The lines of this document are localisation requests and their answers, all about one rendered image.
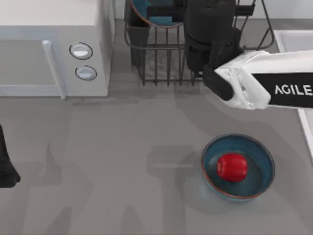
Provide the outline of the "blue plate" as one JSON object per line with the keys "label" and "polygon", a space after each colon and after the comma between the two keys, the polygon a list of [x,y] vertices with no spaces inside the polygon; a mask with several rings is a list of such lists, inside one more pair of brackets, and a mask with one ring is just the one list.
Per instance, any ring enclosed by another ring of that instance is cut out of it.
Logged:
{"label": "blue plate", "polygon": [[174,28],[183,23],[186,0],[129,0],[134,12],[154,27]]}

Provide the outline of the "black cutlery holder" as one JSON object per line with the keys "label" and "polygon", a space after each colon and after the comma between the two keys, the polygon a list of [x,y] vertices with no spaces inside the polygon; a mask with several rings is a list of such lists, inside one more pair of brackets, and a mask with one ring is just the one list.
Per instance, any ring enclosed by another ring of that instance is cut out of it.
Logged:
{"label": "black cutlery holder", "polygon": [[132,65],[139,68],[142,62],[145,62],[145,50],[138,49],[138,47],[144,48],[147,46],[150,26],[135,13],[129,2],[127,4],[128,14],[125,15],[127,16],[125,21],[128,26]]}

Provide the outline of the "pale microwave oven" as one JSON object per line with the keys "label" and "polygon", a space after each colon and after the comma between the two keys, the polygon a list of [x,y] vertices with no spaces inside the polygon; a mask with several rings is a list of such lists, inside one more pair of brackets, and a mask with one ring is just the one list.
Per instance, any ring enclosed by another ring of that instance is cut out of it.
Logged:
{"label": "pale microwave oven", "polygon": [[[0,41],[49,40],[57,56],[67,97],[108,94],[115,22],[112,0],[0,0]],[[93,56],[78,60],[69,47],[83,42]],[[75,69],[93,67],[97,77],[83,81]]]}

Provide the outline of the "large round microwave knob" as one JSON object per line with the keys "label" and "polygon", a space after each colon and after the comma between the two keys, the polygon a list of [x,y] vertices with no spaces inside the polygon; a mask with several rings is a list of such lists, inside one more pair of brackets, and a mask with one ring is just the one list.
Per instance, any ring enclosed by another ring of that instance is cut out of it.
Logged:
{"label": "large round microwave knob", "polygon": [[78,60],[88,60],[93,56],[91,46],[86,43],[79,42],[69,47],[71,56]]}

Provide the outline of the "small round microwave knob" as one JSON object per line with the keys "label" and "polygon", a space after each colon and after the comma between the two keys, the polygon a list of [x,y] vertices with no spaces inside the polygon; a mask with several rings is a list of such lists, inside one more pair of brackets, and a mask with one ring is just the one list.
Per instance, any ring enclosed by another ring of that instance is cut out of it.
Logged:
{"label": "small round microwave knob", "polygon": [[75,75],[83,81],[92,81],[97,77],[97,71],[90,66],[82,66],[75,69]]}

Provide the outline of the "red apple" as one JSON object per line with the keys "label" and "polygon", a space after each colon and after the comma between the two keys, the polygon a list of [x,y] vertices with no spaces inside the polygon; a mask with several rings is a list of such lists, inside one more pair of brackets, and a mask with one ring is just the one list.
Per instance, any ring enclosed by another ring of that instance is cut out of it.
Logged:
{"label": "red apple", "polygon": [[248,164],[240,153],[225,153],[217,161],[217,175],[228,182],[239,183],[247,176]]}

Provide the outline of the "blue bowl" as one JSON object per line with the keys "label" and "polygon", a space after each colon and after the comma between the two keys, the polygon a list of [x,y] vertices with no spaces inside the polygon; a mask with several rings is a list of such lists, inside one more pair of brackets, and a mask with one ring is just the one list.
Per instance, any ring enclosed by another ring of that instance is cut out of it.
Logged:
{"label": "blue bowl", "polygon": [[[231,183],[217,175],[217,161],[225,153],[240,153],[247,160],[246,178]],[[267,148],[253,137],[224,134],[211,140],[201,154],[201,171],[206,184],[220,197],[245,202],[262,195],[275,177],[275,163]]]}

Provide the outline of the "microwave oven door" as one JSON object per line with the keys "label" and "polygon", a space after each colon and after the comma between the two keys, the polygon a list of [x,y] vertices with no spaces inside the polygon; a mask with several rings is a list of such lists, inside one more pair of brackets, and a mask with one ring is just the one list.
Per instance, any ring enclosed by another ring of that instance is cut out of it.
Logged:
{"label": "microwave oven door", "polygon": [[41,40],[0,41],[0,97],[59,96]]}

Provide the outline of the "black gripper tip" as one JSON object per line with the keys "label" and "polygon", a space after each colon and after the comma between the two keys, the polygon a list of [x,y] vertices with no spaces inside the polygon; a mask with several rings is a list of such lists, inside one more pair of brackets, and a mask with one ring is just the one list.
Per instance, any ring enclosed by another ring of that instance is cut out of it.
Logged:
{"label": "black gripper tip", "polygon": [[3,128],[0,125],[0,188],[13,188],[20,180],[21,177],[9,158]]}

